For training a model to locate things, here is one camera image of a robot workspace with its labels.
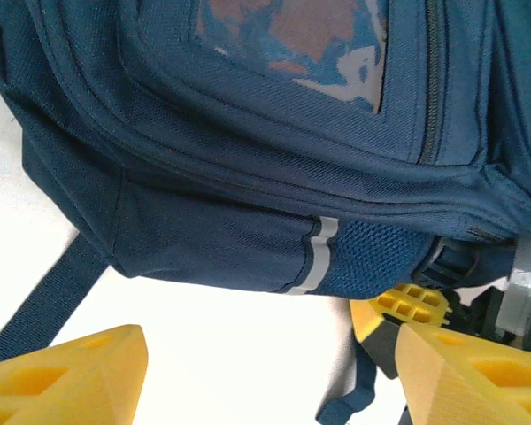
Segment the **white background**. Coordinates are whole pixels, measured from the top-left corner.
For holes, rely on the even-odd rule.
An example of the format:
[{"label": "white background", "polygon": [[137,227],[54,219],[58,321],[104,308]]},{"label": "white background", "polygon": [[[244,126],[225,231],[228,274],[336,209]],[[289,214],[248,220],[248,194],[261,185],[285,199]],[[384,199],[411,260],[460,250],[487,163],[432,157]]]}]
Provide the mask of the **white background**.
[{"label": "white background", "polygon": [[[0,328],[74,229],[21,170],[20,130],[0,98]],[[327,390],[350,387],[345,301],[218,290],[109,270],[55,343],[142,326],[150,361],[135,425],[312,425]],[[348,366],[348,374],[342,374]],[[395,425],[398,380],[350,424]]]}]

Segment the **dark blue strap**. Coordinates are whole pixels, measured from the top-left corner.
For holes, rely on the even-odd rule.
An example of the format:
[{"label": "dark blue strap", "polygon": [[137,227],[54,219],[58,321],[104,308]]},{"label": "dark blue strap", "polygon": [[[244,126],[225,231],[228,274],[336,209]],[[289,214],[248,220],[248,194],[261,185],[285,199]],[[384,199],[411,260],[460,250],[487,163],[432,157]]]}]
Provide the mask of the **dark blue strap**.
[{"label": "dark blue strap", "polygon": [[0,332],[0,361],[48,347],[107,267],[78,235]]},{"label": "dark blue strap", "polygon": [[366,409],[375,398],[376,366],[372,358],[353,338],[356,353],[356,387],[351,393],[330,400],[317,415],[321,425],[345,425],[350,417]]},{"label": "dark blue strap", "polygon": [[435,289],[483,286],[507,277],[514,258],[515,248],[511,246],[437,237],[412,279],[419,286]]}]

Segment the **yellow plastic part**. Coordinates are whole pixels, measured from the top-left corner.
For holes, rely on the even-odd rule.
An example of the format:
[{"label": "yellow plastic part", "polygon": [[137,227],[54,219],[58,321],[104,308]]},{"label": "yellow plastic part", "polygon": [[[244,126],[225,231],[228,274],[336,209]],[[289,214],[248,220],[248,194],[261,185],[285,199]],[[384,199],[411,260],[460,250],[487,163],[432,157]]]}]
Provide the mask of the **yellow plastic part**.
[{"label": "yellow plastic part", "polygon": [[126,325],[0,363],[0,425],[128,425],[148,352]]},{"label": "yellow plastic part", "polygon": [[386,313],[405,323],[449,324],[444,315],[452,310],[438,290],[401,284],[372,299],[350,301],[356,339],[361,343],[381,324]]},{"label": "yellow plastic part", "polygon": [[531,353],[403,325],[396,363],[414,425],[531,425]]}]

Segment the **reflective strip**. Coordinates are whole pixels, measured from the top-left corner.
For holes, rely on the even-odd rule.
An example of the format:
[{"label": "reflective strip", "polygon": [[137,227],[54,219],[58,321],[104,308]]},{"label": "reflective strip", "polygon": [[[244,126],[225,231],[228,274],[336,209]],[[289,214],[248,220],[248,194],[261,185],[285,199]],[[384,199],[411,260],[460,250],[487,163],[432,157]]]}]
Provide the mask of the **reflective strip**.
[{"label": "reflective strip", "polygon": [[336,236],[336,233],[338,233],[338,219],[320,217],[320,232],[311,238],[311,270],[303,283],[288,290],[288,294],[303,295],[319,287],[330,267],[330,248],[327,243]]}]

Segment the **plastic buckle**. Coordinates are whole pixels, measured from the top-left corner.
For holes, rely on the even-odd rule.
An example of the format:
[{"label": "plastic buckle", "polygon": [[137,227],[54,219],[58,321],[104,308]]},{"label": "plastic buckle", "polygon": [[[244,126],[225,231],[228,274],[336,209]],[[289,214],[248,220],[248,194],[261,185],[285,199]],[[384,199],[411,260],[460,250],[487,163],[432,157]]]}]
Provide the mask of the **plastic buckle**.
[{"label": "plastic buckle", "polygon": [[480,254],[475,245],[437,237],[412,279],[425,288],[454,288],[474,271],[478,261]]}]

